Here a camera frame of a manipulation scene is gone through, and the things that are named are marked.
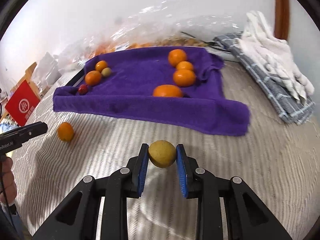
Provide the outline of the person's left hand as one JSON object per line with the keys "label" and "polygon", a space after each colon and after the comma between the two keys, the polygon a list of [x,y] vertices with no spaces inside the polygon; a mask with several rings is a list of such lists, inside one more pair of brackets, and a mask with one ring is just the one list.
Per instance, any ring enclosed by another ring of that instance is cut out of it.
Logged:
{"label": "person's left hand", "polygon": [[15,178],[12,172],[13,161],[10,157],[6,157],[2,164],[2,179],[3,187],[1,188],[1,202],[6,204],[6,200],[9,205],[12,205],[17,196],[17,186],[15,183]]}

